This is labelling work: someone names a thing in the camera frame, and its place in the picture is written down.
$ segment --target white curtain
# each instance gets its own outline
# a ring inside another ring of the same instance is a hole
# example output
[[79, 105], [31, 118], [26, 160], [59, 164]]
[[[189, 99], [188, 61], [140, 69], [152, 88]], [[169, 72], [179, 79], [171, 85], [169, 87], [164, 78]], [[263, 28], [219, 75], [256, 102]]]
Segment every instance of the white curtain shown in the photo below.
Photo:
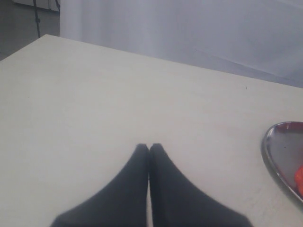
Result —
[[62, 0], [61, 36], [303, 87], [302, 0]]

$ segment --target silver dish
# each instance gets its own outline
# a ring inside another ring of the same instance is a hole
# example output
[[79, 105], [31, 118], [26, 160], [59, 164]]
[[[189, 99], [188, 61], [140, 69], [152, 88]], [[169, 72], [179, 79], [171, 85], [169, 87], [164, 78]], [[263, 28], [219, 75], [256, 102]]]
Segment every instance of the silver dish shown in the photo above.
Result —
[[303, 203], [294, 174], [303, 165], [303, 122], [282, 122], [266, 132], [262, 156], [269, 172]]

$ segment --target table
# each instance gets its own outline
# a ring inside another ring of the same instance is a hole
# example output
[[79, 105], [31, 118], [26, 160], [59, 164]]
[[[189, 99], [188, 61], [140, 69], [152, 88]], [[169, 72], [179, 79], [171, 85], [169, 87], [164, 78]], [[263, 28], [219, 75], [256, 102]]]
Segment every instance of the table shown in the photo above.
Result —
[[49, 226], [105, 186], [137, 143], [160, 142], [189, 180], [254, 226], [301, 227], [260, 144], [271, 125], [303, 121], [302, 97], [300, 88], [43, 36], [0, 62], [0, 225]]

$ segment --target black stand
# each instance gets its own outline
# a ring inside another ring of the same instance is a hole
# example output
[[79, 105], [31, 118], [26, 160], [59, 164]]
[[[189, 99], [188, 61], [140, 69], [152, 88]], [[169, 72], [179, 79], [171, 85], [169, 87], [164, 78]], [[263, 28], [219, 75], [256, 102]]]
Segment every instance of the black stand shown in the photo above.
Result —
[[38, 37], [40, 38], [40, 27], [39, 27], [40, 19], [38, 17], [38, 9], [37, 9], [36, 0], [33, 0], [33, 3], [34, 3], [35, 19], [36, 19], [36, 24], [37, 24], [37, 32], [38, 32]]

